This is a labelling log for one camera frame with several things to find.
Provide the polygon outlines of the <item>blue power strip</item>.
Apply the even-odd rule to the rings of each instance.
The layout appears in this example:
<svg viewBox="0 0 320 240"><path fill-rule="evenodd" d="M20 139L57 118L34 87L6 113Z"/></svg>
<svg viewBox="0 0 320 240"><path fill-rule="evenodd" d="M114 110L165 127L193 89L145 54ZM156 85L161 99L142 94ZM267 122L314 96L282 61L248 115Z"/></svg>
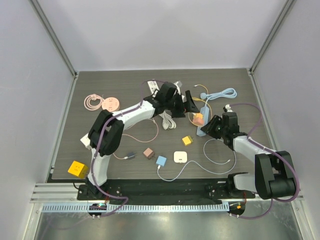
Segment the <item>blue power strip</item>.
<svg viewBox="0 0 320 240"><path fill-rule="evenodd" d="M200 109L200 113L202 114L202 125L197 127L196 135L199 137L204 137L206 135L205 132L201 130L203 126L205 126L209 121L210 109L208 106L203 106Z"/></svg>

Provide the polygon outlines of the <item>pink plug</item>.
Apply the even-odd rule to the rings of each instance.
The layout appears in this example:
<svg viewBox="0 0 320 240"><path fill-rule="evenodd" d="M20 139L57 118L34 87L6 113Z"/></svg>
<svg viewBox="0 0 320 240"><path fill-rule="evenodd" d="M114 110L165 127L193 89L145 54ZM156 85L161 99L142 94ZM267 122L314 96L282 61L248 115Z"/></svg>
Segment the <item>pink plug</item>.
<svg viewBox="0 0 320 240"><path fill-rule="evenodd" d="M204 120L199 118L194 118L192 123L197 127L202 127L205 124Z"/></svg>

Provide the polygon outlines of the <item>yellow usb charger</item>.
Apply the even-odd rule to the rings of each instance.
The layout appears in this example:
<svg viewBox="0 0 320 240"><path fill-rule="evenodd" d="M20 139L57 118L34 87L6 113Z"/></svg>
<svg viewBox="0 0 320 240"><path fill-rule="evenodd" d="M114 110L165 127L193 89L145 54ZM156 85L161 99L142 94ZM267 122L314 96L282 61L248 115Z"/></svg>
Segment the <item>yellow usb charger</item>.
<svg viewBox="0 0 320 240"><path fill-rule="evenodd" d="M183 137L182 139L182 143L184 146L189 146L193 143L193 138L190 135L187 135L185 137Z"/></svg>

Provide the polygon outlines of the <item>white power strip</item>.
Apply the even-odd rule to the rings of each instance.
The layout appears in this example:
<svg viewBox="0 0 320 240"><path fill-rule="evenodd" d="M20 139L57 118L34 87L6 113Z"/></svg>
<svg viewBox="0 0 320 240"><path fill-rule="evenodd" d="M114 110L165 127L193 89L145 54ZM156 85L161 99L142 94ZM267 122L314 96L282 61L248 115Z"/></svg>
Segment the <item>white power strip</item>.
<svg viewBox="0 0 320 240"><path fill-rule="evenodd" d="M159 86L155 80L149 80L147 84L152 95L156 94L157 91L159 91Z"/></svg>

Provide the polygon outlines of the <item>white wall adapter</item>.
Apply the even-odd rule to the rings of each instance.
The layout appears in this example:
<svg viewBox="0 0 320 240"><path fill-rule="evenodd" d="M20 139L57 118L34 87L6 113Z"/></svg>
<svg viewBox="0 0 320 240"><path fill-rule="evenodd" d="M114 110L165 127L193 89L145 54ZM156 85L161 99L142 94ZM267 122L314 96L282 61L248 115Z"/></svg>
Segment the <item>white wall adapter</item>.
<svg viewBox="0 0 320 240"><path fill-rule="evenodd" d="M188 154L185 151L175 151L173 161L177 164L185 164L188 161Z"/></svg>

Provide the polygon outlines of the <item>light blue charger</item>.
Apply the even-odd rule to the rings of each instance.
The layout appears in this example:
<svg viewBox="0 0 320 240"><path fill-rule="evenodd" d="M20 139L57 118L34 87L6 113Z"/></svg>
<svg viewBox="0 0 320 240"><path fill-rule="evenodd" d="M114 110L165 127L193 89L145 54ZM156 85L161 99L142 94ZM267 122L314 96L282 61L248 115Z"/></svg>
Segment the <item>light blue charger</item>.
<svg viewBox="0 0 320 240"><path fill-rule="evenodd" d="M156 164L158 165L158 168L164 167L166 164L166 161L167 161L166 157L159 155L156 160Z"/></svg>

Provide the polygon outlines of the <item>small pink charger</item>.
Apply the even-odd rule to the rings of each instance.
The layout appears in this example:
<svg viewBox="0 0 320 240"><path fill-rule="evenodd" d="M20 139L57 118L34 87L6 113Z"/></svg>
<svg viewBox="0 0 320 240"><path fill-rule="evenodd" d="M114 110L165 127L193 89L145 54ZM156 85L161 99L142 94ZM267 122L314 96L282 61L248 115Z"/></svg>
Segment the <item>small pink charger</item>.
<svg viewBox="0 0 320 240"><path fill-rule="evenodd" d="M151 148L147 148L144 152L143 155L148 159L152 159L155 156L155 152Z"/></svg>

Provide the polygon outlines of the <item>dark grey charger plug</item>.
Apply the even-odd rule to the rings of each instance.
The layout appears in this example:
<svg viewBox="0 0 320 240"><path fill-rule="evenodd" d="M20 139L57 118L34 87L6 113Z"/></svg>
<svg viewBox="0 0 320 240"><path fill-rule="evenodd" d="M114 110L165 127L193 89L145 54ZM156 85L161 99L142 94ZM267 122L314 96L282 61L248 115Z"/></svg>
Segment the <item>dark grey charger plug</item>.
<svg viewBox="0 0 320 240"><path fill-rule="evenodd" d="M126 158L129 159L134 159L136 157L136 153L135 152L130 152L127 154Z"/></svg>

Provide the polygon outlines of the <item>round pink power socket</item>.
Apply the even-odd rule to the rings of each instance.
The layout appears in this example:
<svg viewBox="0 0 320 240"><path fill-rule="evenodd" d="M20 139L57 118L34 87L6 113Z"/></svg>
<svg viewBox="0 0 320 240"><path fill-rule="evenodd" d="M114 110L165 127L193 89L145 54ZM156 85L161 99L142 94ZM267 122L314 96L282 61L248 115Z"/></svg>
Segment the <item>round pink power socket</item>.
<svg viewBox="0 0 320 240"><path fill-rule="evenodd" d="M120 101L116 97L108 97L102 101L101 108L109 112L116 112L120 109Z"/></svg>

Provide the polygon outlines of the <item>white cube plug adapter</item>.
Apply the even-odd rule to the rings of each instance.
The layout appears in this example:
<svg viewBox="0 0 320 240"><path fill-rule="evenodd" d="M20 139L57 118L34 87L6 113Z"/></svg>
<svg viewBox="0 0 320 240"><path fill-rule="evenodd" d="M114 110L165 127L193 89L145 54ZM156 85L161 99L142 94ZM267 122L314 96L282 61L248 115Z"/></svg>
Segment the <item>white cube plug adapter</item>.
<svg viewBox="0 0 320 240"><path fill-rule="evenodd" d="M86 149L91 150L91 141L88 137L88 134L84 135L81 139L80 139L81 143L85 146Z"/></svg>

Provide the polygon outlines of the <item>yellow cube plug adapter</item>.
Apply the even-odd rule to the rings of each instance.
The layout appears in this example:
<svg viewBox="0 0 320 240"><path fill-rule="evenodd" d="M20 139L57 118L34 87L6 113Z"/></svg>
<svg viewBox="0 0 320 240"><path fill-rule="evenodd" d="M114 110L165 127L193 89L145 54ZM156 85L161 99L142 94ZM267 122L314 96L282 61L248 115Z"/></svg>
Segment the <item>yellow cube plug adapter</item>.
<svg viewBox="0 0 320 240"><path fill-rule="evenodd" d="M74 160L67 172L77 178L84 179L87 175L88 169L87 165Z"/></svg>

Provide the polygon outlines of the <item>yellow plug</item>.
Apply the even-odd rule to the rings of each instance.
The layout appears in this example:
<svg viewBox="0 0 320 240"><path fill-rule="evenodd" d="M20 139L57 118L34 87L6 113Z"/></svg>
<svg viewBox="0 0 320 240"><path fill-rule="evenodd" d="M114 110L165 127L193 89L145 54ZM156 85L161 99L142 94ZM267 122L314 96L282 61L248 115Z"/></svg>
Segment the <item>yellow plug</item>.
<svg viewBox="0 0 320 240"><path fill-rule="evenodd" d="M203 119L203 115L201 113L196 113L194 115L194 118L197 118L197 119Z"/></svg>

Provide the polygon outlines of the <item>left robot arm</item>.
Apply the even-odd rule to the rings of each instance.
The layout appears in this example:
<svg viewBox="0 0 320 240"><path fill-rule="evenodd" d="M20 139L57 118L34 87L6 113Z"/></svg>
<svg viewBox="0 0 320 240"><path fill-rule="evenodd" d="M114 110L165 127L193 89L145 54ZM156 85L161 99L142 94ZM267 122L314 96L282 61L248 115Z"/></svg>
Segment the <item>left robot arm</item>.
<svg viewBox="0 0 320 240"><path fill-rule="evenodd" d="M177 85L163 82L160 89L151 95L142 97L137 104L123 110L110 112L102 110L88 132L92 160L86 177L88 193L95 200L102 199L108 193L107 182L109 161L118 149L124 130L144 120L150 120L165 110L172 118L184 118L186 113L199 113L191 92L185 92L185 98Z"/></svg>

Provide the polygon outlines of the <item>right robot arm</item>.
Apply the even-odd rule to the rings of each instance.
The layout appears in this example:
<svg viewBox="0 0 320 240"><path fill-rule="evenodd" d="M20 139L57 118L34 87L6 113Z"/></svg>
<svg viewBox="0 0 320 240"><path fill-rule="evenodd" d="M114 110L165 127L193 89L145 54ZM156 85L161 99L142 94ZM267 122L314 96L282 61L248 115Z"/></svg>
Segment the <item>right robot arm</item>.
<svg viewBox="0 0 320 240"><path fill-rule="evenodd" d="M243 191L258 194L263 200L297 197L300 185L295 174L291 155L287 151L267 148L247 133L240 131L235 112L214 115L201 130L208 136L222 140L235 153L245 156L254 163L254 173L239 172L228 175L226 194L237 198Z"/></svg>

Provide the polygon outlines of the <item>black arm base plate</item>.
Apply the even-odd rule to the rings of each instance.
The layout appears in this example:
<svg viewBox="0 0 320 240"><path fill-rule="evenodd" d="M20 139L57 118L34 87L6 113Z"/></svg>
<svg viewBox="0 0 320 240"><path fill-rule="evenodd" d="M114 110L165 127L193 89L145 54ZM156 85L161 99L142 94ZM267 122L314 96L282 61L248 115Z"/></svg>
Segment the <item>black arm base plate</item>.
<svg viewBox="0 0 320 240"><path fill-rule="evenodd" d="M224 199L254 199L247 190L232 190L226 178L109 179L101 189L116 197L128 197L129 205L179 205L214 203Z"/></svg>

